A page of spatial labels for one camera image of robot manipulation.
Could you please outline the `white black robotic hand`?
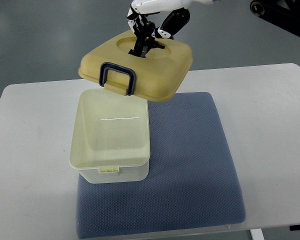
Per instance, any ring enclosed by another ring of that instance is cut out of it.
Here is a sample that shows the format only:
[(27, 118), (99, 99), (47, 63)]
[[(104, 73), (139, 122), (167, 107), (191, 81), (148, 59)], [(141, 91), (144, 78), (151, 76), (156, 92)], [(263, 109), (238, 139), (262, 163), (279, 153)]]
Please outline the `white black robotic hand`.
[[(134, 55), (145, 57), (154, 48), (155, 38), (173, 39), (190, 20), (187, 9), (192, 2), (205, 5), (216, 3), (216, 0), (133, 0), (127, 13), (127, 23), (131, 31), (137, 36)], [(138, 13), (158, 13), (172, 11), (155, 29), (155, 23), (147, 20)]]

